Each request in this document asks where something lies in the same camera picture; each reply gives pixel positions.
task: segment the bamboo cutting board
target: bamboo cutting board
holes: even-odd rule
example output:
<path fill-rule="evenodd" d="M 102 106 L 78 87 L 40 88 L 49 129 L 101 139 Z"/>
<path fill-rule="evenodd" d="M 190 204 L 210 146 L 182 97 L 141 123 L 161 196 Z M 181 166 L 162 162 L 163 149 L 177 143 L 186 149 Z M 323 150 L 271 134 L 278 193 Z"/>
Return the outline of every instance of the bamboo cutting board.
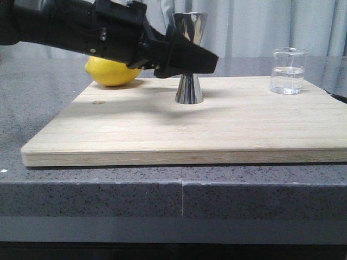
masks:
<path fill-rule="evenodd" d="M 179 79 L 93 82 L 21 149 L 27 166 L 347 161 L 347 105 L 304 82 L 200 78 L 204 102 L 175 103 Z"/>

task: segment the clear glass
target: clear glass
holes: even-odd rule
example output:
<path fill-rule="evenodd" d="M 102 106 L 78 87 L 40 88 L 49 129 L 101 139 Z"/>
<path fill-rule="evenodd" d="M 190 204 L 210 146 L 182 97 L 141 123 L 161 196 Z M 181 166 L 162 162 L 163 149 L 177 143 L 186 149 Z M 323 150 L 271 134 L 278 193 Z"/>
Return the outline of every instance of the clear glass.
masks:
<path fill-rule="evenodd" d="M 308 53 L 308 50 L 296 48 L 273 51 L 271 91 L 285 95 L 301 92 Z"/>

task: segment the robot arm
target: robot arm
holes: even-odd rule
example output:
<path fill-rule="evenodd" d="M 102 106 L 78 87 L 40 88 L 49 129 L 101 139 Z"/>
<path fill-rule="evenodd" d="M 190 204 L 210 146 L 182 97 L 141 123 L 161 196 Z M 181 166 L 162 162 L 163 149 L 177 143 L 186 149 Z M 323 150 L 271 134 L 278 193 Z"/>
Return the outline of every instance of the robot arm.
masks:
<path fill-rule="evenodd" d="M 148 24 L 146 5 L 111 0 L 0 0 L 0 45 L 33 42 L 155 69 L 166 78 L 212 73 L 218 57 L 169 26 L 162 35 Z"/>

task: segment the lemon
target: lemon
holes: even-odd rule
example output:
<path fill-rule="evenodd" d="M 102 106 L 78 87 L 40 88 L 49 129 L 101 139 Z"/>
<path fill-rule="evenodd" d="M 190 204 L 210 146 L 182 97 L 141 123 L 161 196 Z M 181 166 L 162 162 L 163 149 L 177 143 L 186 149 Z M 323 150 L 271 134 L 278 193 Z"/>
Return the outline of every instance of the lemon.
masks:
<path fill-rule="evenodd" d="M 85 70 L 99 84 L 119 86 L 133 81 L 141 72 L 140 69 L 129 69 L 126 64 L 104 58 L 90 56 Z"/>

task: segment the curtain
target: curtain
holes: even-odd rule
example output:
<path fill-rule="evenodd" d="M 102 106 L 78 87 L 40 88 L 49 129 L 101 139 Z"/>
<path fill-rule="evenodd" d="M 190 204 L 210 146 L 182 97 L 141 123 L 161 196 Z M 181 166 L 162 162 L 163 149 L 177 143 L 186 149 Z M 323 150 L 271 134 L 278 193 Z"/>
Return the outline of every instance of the curtain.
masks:
<path fill-rule="evenodd" d="M 126 0 L 115 0 L 126 4 Z M 274 48 L 310 50 L 311 56 L 346 55 L 347 0 L 142 0 L 161 33 L 173 12 L 206 12 L 201 46 L 219 57 L 266 57 Z M 0 46 L 6 57 L 80 57 L 81 54 L 19 43 Z"/>

